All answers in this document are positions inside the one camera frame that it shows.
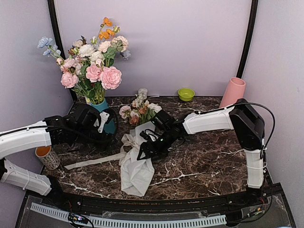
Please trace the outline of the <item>cream printed ribbon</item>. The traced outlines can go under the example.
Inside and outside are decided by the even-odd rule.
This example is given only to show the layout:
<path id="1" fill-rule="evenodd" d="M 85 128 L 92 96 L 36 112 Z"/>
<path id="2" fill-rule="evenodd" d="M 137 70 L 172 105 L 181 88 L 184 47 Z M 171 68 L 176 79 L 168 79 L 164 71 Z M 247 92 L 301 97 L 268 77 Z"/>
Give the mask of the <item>cream printed ribbon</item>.
<path id="1" fill-rule="evenodd" d="M 136 138 L 134 138 L 131 134 L 125 134 L 122 137 L 121 141 L 122 141 L 123 145 L 120 148 L 120 152 L 117 154 L 99 158 L 99 159 L 73 163 L 73 164 L 65 166 L 65 168 L 67 170 L 71 170 L 71 169 L 75 169 L 75 168 L 80 168 L 80 167 L 94 165 L 94 164 L 101 164 L 103 162 L 116 161 L 116 160 L 119 160 L 119 165 L 121 165 L 127 155 L 127 152 L 124 150 L 124 147 L 131 146 L 131 147 L 138 148 L 138 143 L 136 141 Z"/>

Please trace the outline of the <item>white paper bouquet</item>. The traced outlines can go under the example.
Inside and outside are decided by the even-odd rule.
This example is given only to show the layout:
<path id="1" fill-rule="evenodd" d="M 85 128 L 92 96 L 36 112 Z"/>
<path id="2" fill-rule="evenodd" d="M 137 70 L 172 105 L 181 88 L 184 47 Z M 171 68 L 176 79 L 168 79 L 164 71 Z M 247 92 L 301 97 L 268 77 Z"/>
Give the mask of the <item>white paper bouquet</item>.
<path id="1" fill-rule="evenodd" d="M 132 105 L 125 105 L 119 111 L 123 119 L 128 119 L 129 124 L 135 126 L 129 134 L 122 137 L 123 146 L 120 152 L 125 157 L 119 161 L 121 190 L 138 197 L 146 194 L 154 176 L 154 167 L 151 159 L 138 160 L 137 157 L 144 142 L 158 138 L 151 120 L 162 109 L 158 104 L 150 103 L 147 94 L 147 89 L 140 88 Z"/>

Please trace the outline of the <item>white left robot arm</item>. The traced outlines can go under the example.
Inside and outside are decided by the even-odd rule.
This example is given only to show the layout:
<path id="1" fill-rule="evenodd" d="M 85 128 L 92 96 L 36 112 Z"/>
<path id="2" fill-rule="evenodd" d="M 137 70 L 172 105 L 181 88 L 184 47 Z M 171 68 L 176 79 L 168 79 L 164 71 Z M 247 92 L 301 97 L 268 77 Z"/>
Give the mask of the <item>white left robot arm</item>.
<path id="1" fill-rule="evenodd" d="M 115 139 L 118 117 L 111 108 L 98 111 L 80 104 L 66 116 L 47 117 L 34 124 L 1 132 L 0 134 L 0 181 L 30 190 L 48 199 L 57 207 L 67 203 L 58 180 L 21 168 L 8 160 L 11 155 L 67 143 L 93 143 L 107 149 Z"/>

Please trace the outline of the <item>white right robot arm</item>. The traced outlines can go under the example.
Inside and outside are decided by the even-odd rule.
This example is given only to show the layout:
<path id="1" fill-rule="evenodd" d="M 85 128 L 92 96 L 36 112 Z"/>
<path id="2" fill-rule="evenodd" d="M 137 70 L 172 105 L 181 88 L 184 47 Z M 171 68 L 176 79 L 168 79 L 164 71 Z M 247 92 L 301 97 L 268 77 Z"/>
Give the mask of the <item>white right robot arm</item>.
<path id="1" fill-rule="evenodd" d="M 209 111 L 195 111 L 183 118 L 174 119 L 160 110 L 151 122 L 163 134 L 155 141 L 146 139 L 140 145 L 137 160 L 160 158 L 168 154 L 170 146 L 185 135 L 216 130 L 234 130 L 247 160 L 247 186 L 251 188 L 242 196 L 247 206 L 253 206 L 261 198 L 259 188 L 264 182 L 265 121 L 254 109 L 255 103 L 241 98 L 232 105 Z"/>

